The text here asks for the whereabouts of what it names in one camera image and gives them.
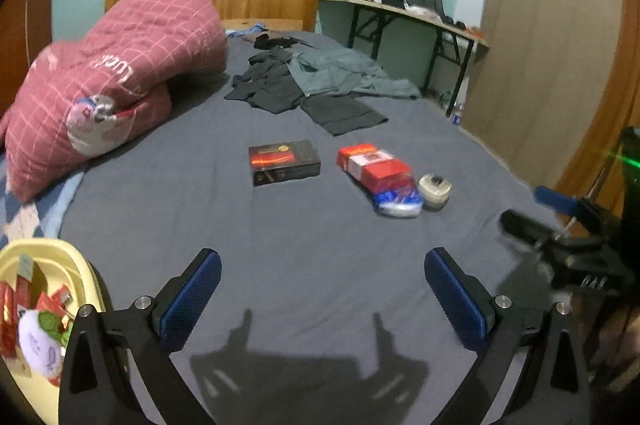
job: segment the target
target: wooden wardrobe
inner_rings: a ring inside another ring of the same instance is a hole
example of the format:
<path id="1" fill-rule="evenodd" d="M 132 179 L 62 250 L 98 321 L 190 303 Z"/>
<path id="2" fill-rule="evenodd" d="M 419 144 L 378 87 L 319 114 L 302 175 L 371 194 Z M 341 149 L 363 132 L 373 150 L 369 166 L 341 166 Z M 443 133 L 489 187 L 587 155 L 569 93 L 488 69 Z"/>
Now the wooden wardrobe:
<path id="1" fill-rule="evenodd" d="M 14 102 L 31 63 L 51 43 L 51 0 L 0 5 L 0 116 Z"/>

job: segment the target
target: water bottle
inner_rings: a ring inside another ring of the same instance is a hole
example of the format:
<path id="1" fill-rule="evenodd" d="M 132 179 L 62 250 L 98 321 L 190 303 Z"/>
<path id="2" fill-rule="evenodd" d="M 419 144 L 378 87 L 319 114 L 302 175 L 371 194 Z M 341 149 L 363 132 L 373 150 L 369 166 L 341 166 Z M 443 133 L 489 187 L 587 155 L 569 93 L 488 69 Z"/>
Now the water bottle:
<path id="1" fill-rule="evenodd" d="M 464 108 L 464 103 L 457 103 L 453 106 L 453 116 L 451 117 L 451 122 L 453 125 L 460 125 L 460 120 L 462 119 L 462 111 Z"/>

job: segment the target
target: blue gripper pad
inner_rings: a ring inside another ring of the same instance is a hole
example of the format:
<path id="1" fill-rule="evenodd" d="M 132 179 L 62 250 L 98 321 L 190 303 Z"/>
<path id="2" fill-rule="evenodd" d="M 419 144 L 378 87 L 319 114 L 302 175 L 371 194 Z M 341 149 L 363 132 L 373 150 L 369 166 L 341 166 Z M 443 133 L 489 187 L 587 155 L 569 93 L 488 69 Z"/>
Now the blue gripper pad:
<path id="1" fill-rule="evenodd" d="M 480 281 L 465 275 L 444 248 L 434 248 L 424 258 L 424 277 L 435 293 L 465 349 L 480 353 L 495 323 L 491 295 Z"/>
<path id="2" fill-rule="evenodd" d="M 533 190 L 533 198 L 536 202 L 549 206 L 556 212 L 570 217 L 573 217 L 578 209 L 577 199 L 563 196 L 559 192 L 551 190 L 551 188 L 546 188 L 546 186 L 537 186 Z"/>
<path id="3" fill-rule="evenodd" d="M 203 248 L 180 277 L 173 277 L 162 288 L 156 297 L 152 324 L 164 352 L 174 353 L 184 347 L 221 275 L 220 255 Z"/>

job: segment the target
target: blue packet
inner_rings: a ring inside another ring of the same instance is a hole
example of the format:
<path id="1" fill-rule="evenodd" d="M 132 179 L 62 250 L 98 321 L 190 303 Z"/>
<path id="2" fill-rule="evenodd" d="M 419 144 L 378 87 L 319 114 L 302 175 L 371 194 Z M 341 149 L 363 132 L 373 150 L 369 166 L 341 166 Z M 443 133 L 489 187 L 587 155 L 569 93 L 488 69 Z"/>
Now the blue packet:
<path id="1" fill-rule="evenodd" d="M 373 196 L 373 206 L 388 217 L 417 217 L 422 209 L 422 197 L 415 185 L 380 192 Z"/>

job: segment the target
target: table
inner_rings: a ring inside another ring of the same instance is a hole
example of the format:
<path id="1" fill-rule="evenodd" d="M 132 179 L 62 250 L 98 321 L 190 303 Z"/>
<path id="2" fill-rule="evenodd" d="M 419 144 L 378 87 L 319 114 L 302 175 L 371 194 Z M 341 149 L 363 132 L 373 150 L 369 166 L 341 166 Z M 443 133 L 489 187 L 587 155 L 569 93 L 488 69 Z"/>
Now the table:
<path id="1" fill-rule="evenodd" d="M 427 74 L 424 79 L 424 85 L 422 86 L 422 94 L 425 94 L 427 88 L 429 87 L 429 82 L 431 81 L 431 74 L 433 73 L 433 66 L 436 63 L 436 58 L 441 57 L 460 66 L 460 72 L 458 73 L 458 79 L 456 81 L 456 86 L 453 89 L 453 94 L 451 95 L 451 100 L 449 101 L 449 106 L 447 107 L 446 116 L 449 117 L 453 111 L 453 107 L 456 105 L 456 99 L 458 97 L 458 93 L 460 91 L 460 86 L 462 85 L 462 81 L 466 75 L 466 68 L 469 65 L 469 61 L 471 60 L 471 55 L 473 54 L 474 47 L 476 44 L 484 46 L 486 48 L 489 47 L 489 44 L 482 37 L 478 37 L 472 35 L 471 33 L 467 33 L 464 30 L 461 30 L 455 26 L 450 26 L 449 24 L 445 24 L 443 22 L 432 20 L 425 18 L 423 16 L 417 15 L 415 13 L 411 13 L 402 8 L 396 8 L 395 6 L 389 6 L 386 4 L 378 4 L 377 2 L 371 2 L 368 0 L 322 0 L 329 2 L 345 2 L 347 4 L 353 4 L 353 17 L 351 18 L 351 28 L 349 31 L 349 39 L 347 42 L 347 47 L 352 48 L 353 43 L 356 38 L 361 40 L 366 40 L 367 42 L 372 42 L 373 47 L 371 49 L 371 58 L 374 60 L 378 58 L 378 51 L 380 50 L 380 42 L 382 41 L 382 33 L 384 29 L 392 23 L 393 20 L 397 18 L 407 18 L 412 21 L 417 21 L 422 24 L 426 24 L 431 26 L 436 30 L 436 43 L 434 49 L 431 53 L 431 60 L 429 62 L 429 67 L 427 68 Z M 358 20 L 360 17 L 360 10 L 370 10 L 374 13 L 372 17 L 366 20 L 361 25 L 358 25 Z M 369 35 L 364 35 L 363 31 L 370 25 L 374 24 L 375 28 L 373 32 Z M 443 44 L 443 33 L 449 33 L 453 37 L 453 47 L 456 52 L 456 58 L 451 58 L 447 56 L 444 52 L 444 44 Z M 467 46 L 465 50 L 465 54 L 460 55 L 460 48 L 458 46 L 458 37 L 467 40 Z"/>

